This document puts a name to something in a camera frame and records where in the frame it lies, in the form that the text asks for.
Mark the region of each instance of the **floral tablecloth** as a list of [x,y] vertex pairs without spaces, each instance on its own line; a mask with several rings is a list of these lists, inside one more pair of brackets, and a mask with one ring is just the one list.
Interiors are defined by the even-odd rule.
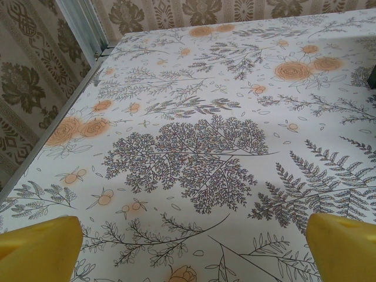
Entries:
[[369,9],[126,35],[0,232],[78,216],[71,281],[321,281],[309,215],[376,219],[375,25]]

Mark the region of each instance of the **orange rose print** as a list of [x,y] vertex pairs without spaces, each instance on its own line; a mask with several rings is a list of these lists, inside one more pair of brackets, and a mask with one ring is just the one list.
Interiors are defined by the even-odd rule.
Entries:
[[100,135],[109,126],[109,122],[105,119],[95,119],[78,127],[78,132],[82,136],[94,137]]
[[265,86],[260,86],[258,84],[252,84],[251,85],[253,92],[258,96],[259,94],[262,94],[265,91]]
[[47,140],[46,144],[64,144],[65,142],[69,141],[75,133],[77,133],[79,125],[79,121],[75,118],[64,118],[59,124],[58,128],[56,128],[51,137]]
[[298,62],[282,63],[276,68],[276,75],[284,80],[305,80],[311,75],[310,68]]
[[333,71],[341,67],[342,63],[337,58],[323,57],[313,62],[315,69],[320,71]]
[[169,282],[197,282],[197,274],[192,268],[183,266],[171,275]]
[[111,106],[112,102],[110,100],[101,101],[93,107],[94,112],[100,112],[101,110],[106,110]]
[[307,54],[316,53],[318,51],[318,47],[315,45],[307,45],[303,47],[303,52]]
[[219,32],[229,32],[232,31],[235,28],[234,25],[228,24],[228,25],[220,25],[217,27],[216,31]]
[[190,36],[192,37],[205,37],[212,34],[213,28],[209,26],[198,26],[197,28],[191,29],[189,32]]

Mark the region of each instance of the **patterned wallpaper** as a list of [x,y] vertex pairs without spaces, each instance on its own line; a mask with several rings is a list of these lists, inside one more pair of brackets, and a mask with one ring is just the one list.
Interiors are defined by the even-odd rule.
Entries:
[[128,32],[376,7],[376,0],[92,0],[110,41]]
[[0,0],[0,190],[90,66],[55,0]]

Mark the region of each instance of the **yellow object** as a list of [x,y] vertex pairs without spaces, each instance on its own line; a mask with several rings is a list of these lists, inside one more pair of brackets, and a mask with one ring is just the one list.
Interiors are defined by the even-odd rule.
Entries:
[[0,234],[0,281],[68,282],[81,244],[75,216]]
[[312,214],[307,242],[323,282],[376,281],[376,225]]

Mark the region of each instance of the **leaf illustration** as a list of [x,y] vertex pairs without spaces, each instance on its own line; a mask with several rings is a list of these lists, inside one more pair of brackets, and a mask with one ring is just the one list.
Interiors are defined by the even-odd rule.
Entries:
[[[356,145],[365,155],[372,154],[371,146],[344,137],[342,139]],[[350,219],[362,220],[366,217],[365,212],[376,210],[376,204],[371,202],[371,199],[376,199],[373,195],[375,189],[368,185],[376,180],[376,176],[366,177],[366,174],[374,171],[373,167],[359,169],[361,162],[354,162],[347,167],[346,162],[351,156],[339,158],[340,153],[331,154],[328,149],[324,150],[310,140],[306,140],[305,144],[314,157],[318,158],[318,165],[309,163],[293,151],[290,152],[290,156],[304,175],[309,188],[305,187],[305,182],[301,183],[301,178],[295,179],[277,163],[277,174],[285,189],[266,182],[270,196],[259,193],[260,202],[255,203],[249,217],[270,220],[274,216],[281,227],[293,222],[305,234],[311,212],[340,214]],[[323,170],[320,165],[329,169]]]
[[[224,102],[215,100],[218,106]],[[127,172],[125,183],[134,193],[152,192],[162,185],[171,189],[179,183],[199,213],[214,206],[237,210],[245,206],[250,186],[257,182],[233,153],[259,156],[268,153],[264,132],[251,120],[214,115],[211,122],[170,123],[150,134],[132,133],[113,144],[105,157],[108,179]]]

